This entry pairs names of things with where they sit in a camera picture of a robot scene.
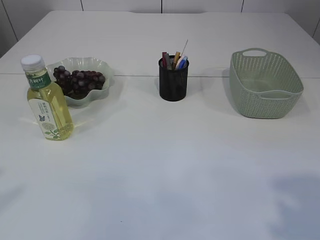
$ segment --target grapes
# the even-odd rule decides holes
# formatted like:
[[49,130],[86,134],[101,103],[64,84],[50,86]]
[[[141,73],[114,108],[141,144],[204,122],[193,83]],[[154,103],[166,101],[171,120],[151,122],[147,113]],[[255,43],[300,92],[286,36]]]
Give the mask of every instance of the grapes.
[[101,76],[99,77],[99,82],[104,83],[105,81],[106,81],[105,76],[101,75]]
[[101,83],[97,83],[95,87],[96,87],[96,89],[101,90],[101,89],[102,89],[102,86],[103,86],[103,85],[102,85]]
[[76,77],[77,77],[77,79],[83,79],[85,77],[85,74],[83,72],[78,72]]
[[59,80],[65,80],[66,79],[66,76],[62,73],[59,75]]
[[66,68],[64,66],[58,66],[59,72],[64,72]]
[[89,85],[88,85],[89,90],[93,90],[95,88],[96,88],[96,84],[94,82],[89,83]]
[[79,81],[78,81],[78,85],[79,85],[80,87],[84,87],[84,86],[86,85],[85,80],[83,80],[83,79],[79,80]]
[[66,70],[66,71],[64,71],[64,75],[65,75],[66,77],[69,77],[69,76],[70,76],[70,72],[69,72],[68,70]]
[[74,99],[84,98],[91,90],[101,90],[106,81],[101,72],[74,70],[70,73],[62,65],[54,68],[53,76],[63,94]]

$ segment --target basket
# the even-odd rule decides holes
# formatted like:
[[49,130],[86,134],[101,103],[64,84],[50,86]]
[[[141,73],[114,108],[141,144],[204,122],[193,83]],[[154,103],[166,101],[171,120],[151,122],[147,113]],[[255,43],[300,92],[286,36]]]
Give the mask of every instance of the basket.
[[[265,55],[244,55],[249,51],[261,51]],[[292,110],[304,86],[283,56],[261,48],[250,48],[232,54],[230,89],[235,106],[243,116],[279,119]]]

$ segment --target light green basket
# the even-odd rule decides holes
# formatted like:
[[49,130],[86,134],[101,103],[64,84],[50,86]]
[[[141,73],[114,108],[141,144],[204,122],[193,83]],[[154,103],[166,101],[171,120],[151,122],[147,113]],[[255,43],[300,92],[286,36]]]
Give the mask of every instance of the light green basket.
[[[265,55],[244,55],[249,51],[261,51]],[[304,86],[283,56],[250,48],[232,54],[230,89],[236,108],[243,116],[279,119],[296,105]]]

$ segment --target bowl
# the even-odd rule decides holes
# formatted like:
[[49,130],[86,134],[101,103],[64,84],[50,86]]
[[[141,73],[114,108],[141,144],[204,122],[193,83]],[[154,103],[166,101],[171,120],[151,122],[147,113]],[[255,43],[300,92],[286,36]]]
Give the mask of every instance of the bowl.
[[96,71],[102,73],[106,80],[102,86],[101,90],[93,89],[88,95],[82,99],[73,99],[69,96],[65,96],[66,103],[70,106],[82,106],[87,105],[90,102],[97,99],[104,99],[108,96],[108,88],[110,80],[114,77],[113,70],[109,65],[102,60],[99,60],[95,57],[68,57],[65,60],[58,61],[54,64],[50,64],[46,67],[51,81],[55,82],[56,78],[54,77],[54,70],[59,66],[64,66],[69,72],[74,70],[80,71]]

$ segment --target pen holder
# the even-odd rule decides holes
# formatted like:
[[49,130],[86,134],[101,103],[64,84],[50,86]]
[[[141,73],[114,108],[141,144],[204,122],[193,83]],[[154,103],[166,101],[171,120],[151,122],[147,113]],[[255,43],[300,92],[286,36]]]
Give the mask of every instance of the pen holder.
[[176,102],[184,99],[187,94],[189,61],[179,70],[168,70],[163,67],[162,58],[159,60],[159,93],[167,101]]

